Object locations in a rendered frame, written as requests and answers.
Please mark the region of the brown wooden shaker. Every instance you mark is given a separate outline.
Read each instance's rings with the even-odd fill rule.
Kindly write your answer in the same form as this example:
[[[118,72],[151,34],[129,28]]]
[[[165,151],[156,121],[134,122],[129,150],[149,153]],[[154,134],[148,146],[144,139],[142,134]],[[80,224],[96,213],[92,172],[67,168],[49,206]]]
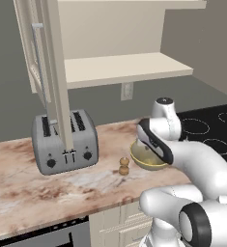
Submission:
[[[122,157],[120,159],[120,168],[119,168],[119,174],[122,176],[126,176],[129,172],[129,159],[127,157]]]

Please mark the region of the yellow mixing bowl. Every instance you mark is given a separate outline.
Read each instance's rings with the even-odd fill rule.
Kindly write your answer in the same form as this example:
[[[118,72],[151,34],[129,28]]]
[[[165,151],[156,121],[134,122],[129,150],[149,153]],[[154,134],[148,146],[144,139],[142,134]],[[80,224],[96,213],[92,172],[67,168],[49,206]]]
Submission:
[[[130,156],[135,164],[145,170],[157,171],[167,167],[166,163],[138,139],[130,146]]]

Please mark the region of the beige cabinet door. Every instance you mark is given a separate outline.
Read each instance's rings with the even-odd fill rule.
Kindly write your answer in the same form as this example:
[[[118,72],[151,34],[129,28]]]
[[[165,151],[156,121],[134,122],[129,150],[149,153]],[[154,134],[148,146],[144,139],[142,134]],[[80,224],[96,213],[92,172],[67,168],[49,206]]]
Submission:
[[[44,106],[32,23],[42,23],[36,30],[40,53],[47,111],[67,151],[73,149],[70,107],[65,62],[61,39],[58,0],[13,0],[32,93],[37,93]]]

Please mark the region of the silver four-slot toaster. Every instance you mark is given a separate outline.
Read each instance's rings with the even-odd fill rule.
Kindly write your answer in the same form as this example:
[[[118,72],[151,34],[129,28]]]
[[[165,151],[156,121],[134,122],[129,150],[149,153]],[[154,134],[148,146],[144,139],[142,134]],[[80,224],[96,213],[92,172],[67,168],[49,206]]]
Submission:
[[[71,111],[73,151],[67,151],[46,115],[36,116],[32,124],[32,145],[39,171],[55,175],[95,165],[99,161],[99,142],[95,125],[83,110]]]

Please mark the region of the black hob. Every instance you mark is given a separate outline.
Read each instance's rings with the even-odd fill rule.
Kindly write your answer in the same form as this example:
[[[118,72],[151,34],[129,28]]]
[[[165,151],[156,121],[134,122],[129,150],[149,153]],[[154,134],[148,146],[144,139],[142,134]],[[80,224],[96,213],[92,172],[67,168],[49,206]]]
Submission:
[[[202,142],[227,161],[227,104],[185,111],[178,116],[184,128],[183,139]]]

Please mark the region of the cream base cupboard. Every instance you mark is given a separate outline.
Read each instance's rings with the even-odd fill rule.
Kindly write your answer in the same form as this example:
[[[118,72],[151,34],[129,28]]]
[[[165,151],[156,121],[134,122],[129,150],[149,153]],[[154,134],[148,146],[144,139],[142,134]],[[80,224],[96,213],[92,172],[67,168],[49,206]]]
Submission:
[[[89,222],[91,247],[138,247],[151,228],[152,218],[136,201],[92,214]]]

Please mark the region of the black dishwasher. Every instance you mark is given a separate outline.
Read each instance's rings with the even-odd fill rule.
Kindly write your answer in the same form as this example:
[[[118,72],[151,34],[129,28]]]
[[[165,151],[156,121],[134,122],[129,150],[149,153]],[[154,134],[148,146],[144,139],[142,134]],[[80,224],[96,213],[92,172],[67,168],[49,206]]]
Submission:
[[[91,247],[89,216],[0,240],[0,247]]]

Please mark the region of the white wall socket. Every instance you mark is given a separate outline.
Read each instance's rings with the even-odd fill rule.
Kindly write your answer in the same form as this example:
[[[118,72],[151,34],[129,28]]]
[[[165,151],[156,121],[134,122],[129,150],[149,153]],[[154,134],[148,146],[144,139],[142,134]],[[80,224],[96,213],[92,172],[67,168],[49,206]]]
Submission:
[[[121,100],[131,100],[133,97],[133,83],[123,83],[121,88]]]

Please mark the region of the beige open wall cabinet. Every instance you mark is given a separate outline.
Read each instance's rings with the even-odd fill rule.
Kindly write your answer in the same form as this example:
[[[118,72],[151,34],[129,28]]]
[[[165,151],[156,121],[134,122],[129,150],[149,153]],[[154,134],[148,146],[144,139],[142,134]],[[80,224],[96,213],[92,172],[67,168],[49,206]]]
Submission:
[[[58,0],[68,89],[191,75],[161,52],[165,12],[205,0]]]

